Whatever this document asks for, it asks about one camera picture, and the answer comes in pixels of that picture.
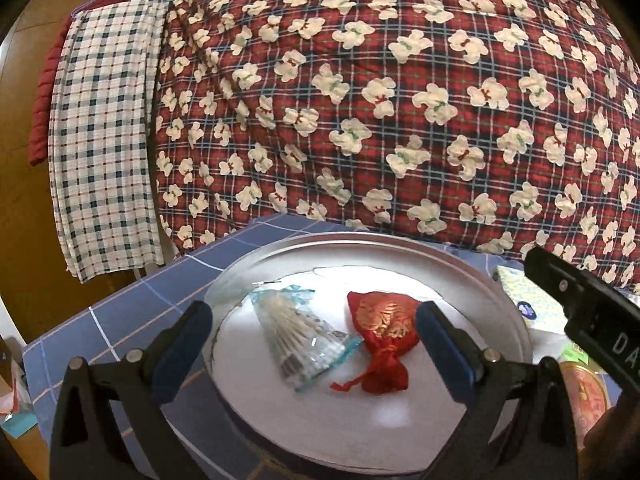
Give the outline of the red gold drawstring pouch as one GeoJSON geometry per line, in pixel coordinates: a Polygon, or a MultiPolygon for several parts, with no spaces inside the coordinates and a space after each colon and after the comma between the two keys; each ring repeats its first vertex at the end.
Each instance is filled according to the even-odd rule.
{"type": "Polygon", "coordinates": [[[405,391],[409,372],[401,358],[419,342],[416,331],[418,300],[394,292],[349,292],[347,295],[352,325],[362,337],[371,361],[358,377],[330,388],[349,392],[358,385],[364,392],[376,394],[405,391]]]}

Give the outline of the clear bag of cotton swabs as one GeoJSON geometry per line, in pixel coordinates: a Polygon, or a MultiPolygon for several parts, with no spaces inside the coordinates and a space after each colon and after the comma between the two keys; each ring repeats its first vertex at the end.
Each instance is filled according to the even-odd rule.
{"type": "Polygon", "coordinates": [[[248,294],[274,362],[295,391],[309,388],[341,365],[362,337],[338,330],[310,307],[314,291],[297,285],[261,288],[248,294]]]}

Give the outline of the yellow patterned tissue box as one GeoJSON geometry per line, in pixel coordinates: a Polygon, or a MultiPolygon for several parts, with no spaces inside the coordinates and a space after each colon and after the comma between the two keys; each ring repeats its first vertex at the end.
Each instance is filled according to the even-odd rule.
{"type": "Polygon", "coordinates": [[[544,356],[564,361],[570,338],[564,330],[567,319],[562,306],[522,270],[496,266],[492,277],[521,313],[532,343],[533,361],[538,363],[544,356]]]}

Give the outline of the cardboard box with clutter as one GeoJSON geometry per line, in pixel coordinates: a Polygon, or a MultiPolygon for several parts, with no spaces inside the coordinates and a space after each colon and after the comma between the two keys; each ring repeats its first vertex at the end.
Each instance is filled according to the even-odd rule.
{"type": "Polygon", "coordinates": [[[19,439],[37,425],[32,400],[26,388],[25,374],[1,341],[0,416],[1,429],[13,439],[19,439]]]}

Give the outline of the round yellow tin lid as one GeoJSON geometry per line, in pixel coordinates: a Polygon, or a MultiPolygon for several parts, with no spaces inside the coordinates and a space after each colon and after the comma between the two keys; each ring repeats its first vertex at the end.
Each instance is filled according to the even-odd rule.
{"type": "Polygon", "coordinates": [[[563,361],[561,373],[572,408],[577,447],[584,447],[585,437],[611,407],[604,371],[597,364],[563,361]]]}

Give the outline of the blue checked tablecloth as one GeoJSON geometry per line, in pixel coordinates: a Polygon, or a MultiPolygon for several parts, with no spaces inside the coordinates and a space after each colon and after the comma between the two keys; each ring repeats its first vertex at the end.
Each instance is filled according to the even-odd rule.
{"type": "MultiPolygon", "coordinates": [[[[126,351],[147,346],[177,321],[181,310],[202,300],[214,279],[254,248],[289,237],[336,233],[342,226],[284,214],[253,220],[228,242],[199,249],[148,278],[73,316],[26,349],[26,378],[35,403],[40,434],[51,437],[58,390],[67,362],[82,356],[96,363],[115,362],[126,351]]],[[[190,454],[211,479],[326,479],[321,467],[288,468],[265,445],[239,433],[213,393],[203,361],[196,360],[186,393],[168,405],[190,454]]]]}

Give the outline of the wooden door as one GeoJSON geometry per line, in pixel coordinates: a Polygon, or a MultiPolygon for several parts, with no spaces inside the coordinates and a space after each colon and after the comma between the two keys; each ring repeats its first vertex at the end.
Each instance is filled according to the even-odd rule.
{"type": "Polygon", "coordinates": [[[131,284],[134,272],[79,283],[56,236],[48,167],[30,166],[32,107],[61,25],[88,0],[32,0],[1,45],[1,336],[14,354],[131,284]]]}

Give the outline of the round silver metal tin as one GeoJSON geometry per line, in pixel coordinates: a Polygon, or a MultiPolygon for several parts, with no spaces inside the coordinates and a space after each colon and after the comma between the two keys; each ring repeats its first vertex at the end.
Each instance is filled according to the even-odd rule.
{"type": "Polygon", "coordinates": [[[359,386],[342,391],[369,363],[367,351],[303,391],[289,386],[270,354],[248,296],[296,285],[311,291],[310,310],[337,330],[354,329],[350,292],[399,292],[433,301],[480,348],[527,362],[532,345],[511,299],[483,271],[440,248],[372,233],[303,235],[253,250],[232,263],[206,292],[214,327],[203,353],[209,375],[243,429],[282,462],[307,476],[335,478],[420,474],[464,414],[423,347],[404,364],[405,391],[382,396],[359,386]]]}

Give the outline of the red plaid bear quilt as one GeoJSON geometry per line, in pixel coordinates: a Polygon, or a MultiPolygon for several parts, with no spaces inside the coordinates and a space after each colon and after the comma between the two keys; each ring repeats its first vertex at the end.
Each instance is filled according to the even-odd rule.
{"type": "Polygon", "coordinates": [[[265,214],[639,287],[639,66],[599,0],[170,0],[160,225],[265,214]]]}

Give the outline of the red quilted jacket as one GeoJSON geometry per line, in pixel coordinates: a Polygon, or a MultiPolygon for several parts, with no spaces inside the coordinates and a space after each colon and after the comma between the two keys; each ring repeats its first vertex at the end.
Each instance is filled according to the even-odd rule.
{"type": "Polygon", "coordinates": [[[48,131],[53,86],[58,70],[58,61],[72,21],[73,18],[69,15],[62,23],[58,36],[44,59],[44,66],[37,84],[36,99],[32,108],[32,130],[30,130],[28,144],[28,162],[33,167],[44,162],[48,156],[48,131]]]}

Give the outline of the white checked hanging cloth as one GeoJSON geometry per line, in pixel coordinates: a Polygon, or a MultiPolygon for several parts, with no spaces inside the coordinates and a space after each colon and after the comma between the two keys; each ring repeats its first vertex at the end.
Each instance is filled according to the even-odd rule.
{"type": "Polygon", "coordinates": [[[48,131],[54,222],[67,270],[160,264],[148,135],[167,0],[78,12],[55,73],[48,131]]]}

